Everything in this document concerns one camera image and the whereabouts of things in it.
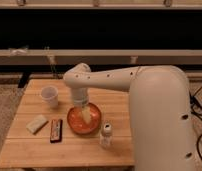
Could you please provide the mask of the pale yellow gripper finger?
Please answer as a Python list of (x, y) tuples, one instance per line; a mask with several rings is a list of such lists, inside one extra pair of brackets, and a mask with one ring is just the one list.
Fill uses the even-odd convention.
[(82, 108), (82, 117), (85, 122), (91, 121), (91, 111), (89, 106), (85, 106)]

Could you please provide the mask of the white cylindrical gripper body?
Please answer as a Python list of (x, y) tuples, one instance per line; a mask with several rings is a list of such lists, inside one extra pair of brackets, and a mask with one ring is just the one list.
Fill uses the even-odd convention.
[(89, 103), (88, 89), (77, 88), (71, 90), (71, 97), (73, 104), (76, 107), (83, 107)]

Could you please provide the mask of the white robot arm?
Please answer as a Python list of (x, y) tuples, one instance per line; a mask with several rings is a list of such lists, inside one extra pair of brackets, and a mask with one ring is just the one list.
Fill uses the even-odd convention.
[(76, 106), (88, 103), (90, 87), (129, 95), (135, 171), (196, 171), (189, 80), (171, 65), (93, 72), (80, 63), (63, 80)]

